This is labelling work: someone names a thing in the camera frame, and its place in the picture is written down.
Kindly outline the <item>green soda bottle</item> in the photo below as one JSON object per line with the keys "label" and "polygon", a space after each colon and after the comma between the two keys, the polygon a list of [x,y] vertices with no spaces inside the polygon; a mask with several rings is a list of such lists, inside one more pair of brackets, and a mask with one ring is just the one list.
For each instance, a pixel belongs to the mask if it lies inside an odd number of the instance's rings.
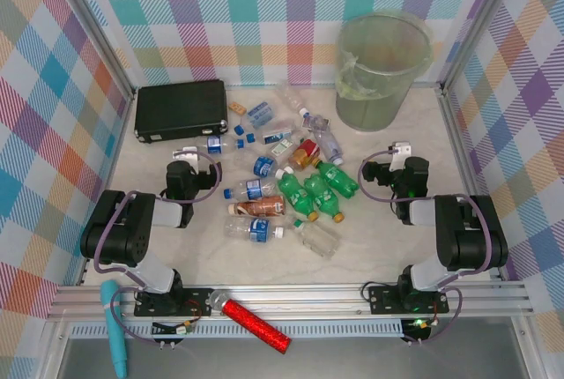
{"label": "green soda bottle", "polygon": [[319,158],[313,159],[312,164],[320,176],[341,196],[349,199],[360,189],[359,184],[337,165]]}
{"label": "green soda bottle", "polygon": [[299,183],[297,177],[294,174],[280,170],[277,172],[276,178],[278,189],[293,209],[310,222],[318,220],[319,215],[315,210],[313,198]]}
{"label": "green soda bottle", "polygon": [[345,219],[345,215],[340,210],[338,197],[319,174],[312,174],[306,178],[303,186],[321,212],[329,215],[335,223]]}

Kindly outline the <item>clear bottle purple tint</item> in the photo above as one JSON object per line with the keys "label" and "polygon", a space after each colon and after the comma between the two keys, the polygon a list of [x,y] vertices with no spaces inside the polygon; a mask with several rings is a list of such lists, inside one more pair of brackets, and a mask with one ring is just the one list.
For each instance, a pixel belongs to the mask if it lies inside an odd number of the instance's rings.
{"label": "clear bottle purple tint", "polygon": [[325,159],[337,166],[344,163],[343,150],[330,128],[322,133],[312,133]]}

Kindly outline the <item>short bottle blue label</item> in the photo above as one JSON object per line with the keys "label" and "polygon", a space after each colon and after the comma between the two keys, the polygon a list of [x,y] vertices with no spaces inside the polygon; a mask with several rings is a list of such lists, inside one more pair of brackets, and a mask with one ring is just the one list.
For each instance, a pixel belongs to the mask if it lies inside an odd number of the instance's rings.
{"label": "short bottle blue label", "polygon": [[282,170],[275,159],[267,156],[258,156],[251,167],[253,174],[261,178],[275,176],[279,170]]}

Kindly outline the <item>brown coffee drink bottle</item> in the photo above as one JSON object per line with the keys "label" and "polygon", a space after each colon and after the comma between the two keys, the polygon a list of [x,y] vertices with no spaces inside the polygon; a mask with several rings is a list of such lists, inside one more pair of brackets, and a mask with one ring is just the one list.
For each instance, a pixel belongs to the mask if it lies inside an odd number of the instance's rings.
{"label": "brown coffee drink bottle", "polygon": [[227,210],[233,216],[278,217],[286,214],[286,201],[282,196],[261,197],[230,204]]}

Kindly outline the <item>clear bottle blue label white cap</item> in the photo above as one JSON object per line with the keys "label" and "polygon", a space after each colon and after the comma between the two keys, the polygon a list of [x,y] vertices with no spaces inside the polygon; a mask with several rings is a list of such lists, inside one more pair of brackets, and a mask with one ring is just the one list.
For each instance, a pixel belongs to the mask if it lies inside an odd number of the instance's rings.
{"label": "clear bottle blue label white cap", "polygon": [[224,232],[228,238],[245,242],[266,243],[271,238],[283,238],[285,229],[282,226],[274,225],[266,218],[232,217],[226,220]]}

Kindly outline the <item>red label tea bottle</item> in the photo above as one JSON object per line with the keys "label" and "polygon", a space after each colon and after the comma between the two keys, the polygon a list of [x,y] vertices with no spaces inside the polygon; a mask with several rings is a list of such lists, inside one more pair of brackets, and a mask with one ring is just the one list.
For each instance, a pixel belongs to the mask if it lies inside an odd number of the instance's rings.
{"label": "red label tea bottle", "polygon": [[318,144],[311,139],[305,139],[290,155],[287,165],[294,172],[303,171],[319,154],[320,148]]}

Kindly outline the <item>clear bottle green label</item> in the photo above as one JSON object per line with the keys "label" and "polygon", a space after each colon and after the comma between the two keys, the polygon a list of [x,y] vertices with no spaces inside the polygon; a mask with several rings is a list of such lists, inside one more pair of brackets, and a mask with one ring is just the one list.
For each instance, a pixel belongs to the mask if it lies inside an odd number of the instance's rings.
{"label": "clear bottle green label", "polygon": [[275,159],[287,158],[307,137],[308,135],[303,133],[296,133],[288,137],[284,137],[269,149],[269,154]]}

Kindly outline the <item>clear bottle green cap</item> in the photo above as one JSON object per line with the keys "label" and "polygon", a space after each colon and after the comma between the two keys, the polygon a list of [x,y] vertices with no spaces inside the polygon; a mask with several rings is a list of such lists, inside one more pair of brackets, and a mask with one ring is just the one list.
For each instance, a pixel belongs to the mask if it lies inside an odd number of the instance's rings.
{"label": "clear bottle green cap", "polygon": [[292,226],[299,242],[318,256],[331,259],[337,252],[341,237],[332,229],[301,219],[294,219]]}

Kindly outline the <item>translucent green waste bin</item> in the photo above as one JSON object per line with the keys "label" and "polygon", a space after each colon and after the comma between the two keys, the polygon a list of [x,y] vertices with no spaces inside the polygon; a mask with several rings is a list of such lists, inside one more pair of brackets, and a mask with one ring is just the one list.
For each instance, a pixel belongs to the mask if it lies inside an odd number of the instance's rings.
{"label": "translucent green waste bin", "polygon": [[335,86],[337,113],[342,122],[356,130],[383,130],[396,118],[411,86],[379,100],[349,100],[341,96]]}

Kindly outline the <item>black hard case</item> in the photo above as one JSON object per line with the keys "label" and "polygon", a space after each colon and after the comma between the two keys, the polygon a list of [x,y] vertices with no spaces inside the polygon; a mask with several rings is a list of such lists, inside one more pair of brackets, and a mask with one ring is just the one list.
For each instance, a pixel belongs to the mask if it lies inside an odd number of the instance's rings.
{"label": "black hard case", "polygon": [[212,79],[140,88],[133,130],[137,140],[147,144],[227,133],[224,82]]}

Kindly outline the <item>right small connector board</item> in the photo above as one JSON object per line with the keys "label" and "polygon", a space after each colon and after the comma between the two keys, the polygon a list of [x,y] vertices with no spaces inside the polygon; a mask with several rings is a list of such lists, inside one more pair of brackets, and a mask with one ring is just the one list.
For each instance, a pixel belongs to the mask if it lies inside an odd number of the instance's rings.
{"label": "right small connector board", "polygon": [[434,333],[434,328],[438,325],[437,318],[432,319],[402,319],[401,326],[403,336],[401,339],[408,345],[421,344],[424,341],[433,342],[437,339],[438,333]]}

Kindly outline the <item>small connector board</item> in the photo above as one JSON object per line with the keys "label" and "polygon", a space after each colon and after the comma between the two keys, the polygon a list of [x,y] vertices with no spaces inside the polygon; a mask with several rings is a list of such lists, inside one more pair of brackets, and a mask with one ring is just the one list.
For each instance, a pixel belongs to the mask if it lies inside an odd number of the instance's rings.
{"label": "small connector board", "polygon": [[401,339],[408,345],[421,344],[424,341],[433,342],[437,339],[438,333],[434,333],[434,328],[438,325],[437,318],[432,319],[402,319],[401,326],[403,336]]}
{"label": "small connector board", "polygon": [[166,345],[175,348],[193,331],[193,329],[194,326],[191,321],[185,321],[178,324],[153,322],[151,334],[153,340],[160,345],[160,348],[163,348]]}

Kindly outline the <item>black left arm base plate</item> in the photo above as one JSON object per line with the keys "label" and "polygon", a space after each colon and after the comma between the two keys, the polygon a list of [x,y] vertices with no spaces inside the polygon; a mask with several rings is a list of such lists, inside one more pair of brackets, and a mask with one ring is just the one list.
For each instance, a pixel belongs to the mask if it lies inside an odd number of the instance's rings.
{"label": "black left arm base plate", "polygon": [[207,303],[211,288],[178,288],[166,294],[137,293],[136,317],[209,317],[211,306]]}

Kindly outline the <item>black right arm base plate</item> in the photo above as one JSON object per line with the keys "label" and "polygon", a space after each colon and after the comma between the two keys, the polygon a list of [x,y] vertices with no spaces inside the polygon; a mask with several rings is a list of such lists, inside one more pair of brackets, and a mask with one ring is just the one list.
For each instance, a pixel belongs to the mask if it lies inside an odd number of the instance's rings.
{"label": "black right arm base plate", "polygon": [[398,286],[371,286],[368,289],[372,315],[434,315],[449,312],[446,294],[411,290]]}

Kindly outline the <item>aluminium mounting rail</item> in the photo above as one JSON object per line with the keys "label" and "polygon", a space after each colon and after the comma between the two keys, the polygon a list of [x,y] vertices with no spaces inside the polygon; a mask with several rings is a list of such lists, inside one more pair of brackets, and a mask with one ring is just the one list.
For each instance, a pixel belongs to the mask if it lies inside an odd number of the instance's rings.
{"label": "aluminium mounting rail", "polygon": [[[530,316],[531,300],[524,284],[503,281],[458,281],[463,295],[460,316]],[[359,284],[229,286],[225,289],[242,306],[264,320],[368,319],[368,302]],[[51,322],[96,321],[104,317],[97,286],[63,286],[48,314]]]}

